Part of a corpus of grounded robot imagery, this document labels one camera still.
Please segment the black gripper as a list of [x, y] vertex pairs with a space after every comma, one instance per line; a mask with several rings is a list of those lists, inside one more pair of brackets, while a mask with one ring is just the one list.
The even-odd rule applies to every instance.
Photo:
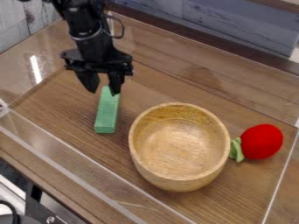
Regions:
[[133, 56], [119, 51], [110, 35], [101, 33], [86, 37], [71, 36], [77, 47], [62, 52], [66, 68], [77, 72], [85, 88], [97, 93], [99, 74], [109, 74], [109, 87], [113, 95], [122, 91], [126, 75], [134, 74]]

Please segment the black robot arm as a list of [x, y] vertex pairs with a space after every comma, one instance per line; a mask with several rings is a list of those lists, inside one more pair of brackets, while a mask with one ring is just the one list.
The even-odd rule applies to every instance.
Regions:
[[106, 0], [50, 0], [55, 10], [70, 27], [70, 37], [77, 47], [63, 51], [66, 68], [73, 70], [85, 88], [95, 93], [99, 88], [99, 74], [107, 74], [113, 95], [122, 91], [126, 76], [134, 74], [130, 54], [115, 48], [114, 39], [122, 39], [125, 33], [114, 35], [109, 19], [122, 20], [105, 12]]

